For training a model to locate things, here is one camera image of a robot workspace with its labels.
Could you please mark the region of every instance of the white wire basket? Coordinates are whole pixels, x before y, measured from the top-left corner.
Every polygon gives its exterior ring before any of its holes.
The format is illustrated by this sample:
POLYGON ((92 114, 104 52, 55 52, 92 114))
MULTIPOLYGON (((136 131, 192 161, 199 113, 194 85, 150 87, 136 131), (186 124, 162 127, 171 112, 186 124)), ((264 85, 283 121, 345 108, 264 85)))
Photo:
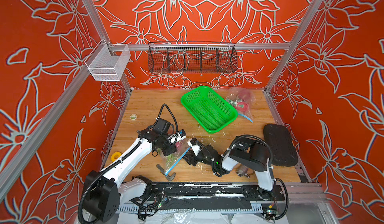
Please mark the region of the white wire basket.
POLYGON ((87 65, 89 72, 96 81, 119 81, 127 66, 131 53, 125 45, 120 55, 113 55, 102 40, 98 46, 101 48, 96 57, 87 65))

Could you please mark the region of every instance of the metal bracket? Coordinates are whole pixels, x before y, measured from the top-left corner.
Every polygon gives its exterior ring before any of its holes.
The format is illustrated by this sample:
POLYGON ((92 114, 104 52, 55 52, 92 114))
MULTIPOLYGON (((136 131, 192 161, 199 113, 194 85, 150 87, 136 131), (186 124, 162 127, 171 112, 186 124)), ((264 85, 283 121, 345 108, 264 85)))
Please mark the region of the metal bracket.
POLYGON ((174 172, 172 175, 166 175, 166 173, 165 173, 165 171, 164 171, 164 168, 162 168, 161 166, 160 166, 160 164, 157 164, 156 165, 156 167, 157 167, 157 169, 159 169, 159 171, 166 177, 166 179, 168 180, 168 181, 171 181, 171 180, 173 180, 174 178, 175 178, 175 176, 176 176, 176 173, 174 172))

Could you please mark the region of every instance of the black wire basket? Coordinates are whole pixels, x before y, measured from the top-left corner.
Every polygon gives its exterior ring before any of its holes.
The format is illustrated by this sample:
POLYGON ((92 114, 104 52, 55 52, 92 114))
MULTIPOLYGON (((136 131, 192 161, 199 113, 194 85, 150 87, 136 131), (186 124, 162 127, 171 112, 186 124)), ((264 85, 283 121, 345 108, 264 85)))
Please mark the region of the black wire basket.
POLYGON ((237 70, 235 43, 150 42, 151 73, 233 73, 237 70))

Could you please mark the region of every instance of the black foam pad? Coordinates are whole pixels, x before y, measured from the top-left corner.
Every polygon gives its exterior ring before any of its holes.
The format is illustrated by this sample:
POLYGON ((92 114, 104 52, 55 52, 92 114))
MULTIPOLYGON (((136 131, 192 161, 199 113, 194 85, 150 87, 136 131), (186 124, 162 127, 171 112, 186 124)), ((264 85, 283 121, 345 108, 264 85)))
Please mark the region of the black foam pad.
POLYGON ((285 126, 267 124, 263 130, 264 139, 273 153, 272 164, 276 166, 295 166, 298 162, 289 130, 285 126))

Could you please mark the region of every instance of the green plastic basket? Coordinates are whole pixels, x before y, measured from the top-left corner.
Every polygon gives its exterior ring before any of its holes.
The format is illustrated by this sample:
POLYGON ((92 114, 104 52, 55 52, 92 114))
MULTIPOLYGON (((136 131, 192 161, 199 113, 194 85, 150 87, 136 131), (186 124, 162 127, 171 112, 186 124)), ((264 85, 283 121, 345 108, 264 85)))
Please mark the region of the green plastic basket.
POLYGON ((181 104, 208 133, 216 133, 237 118, 236 109, 210 87, 200 86, 181 97, 181 104))

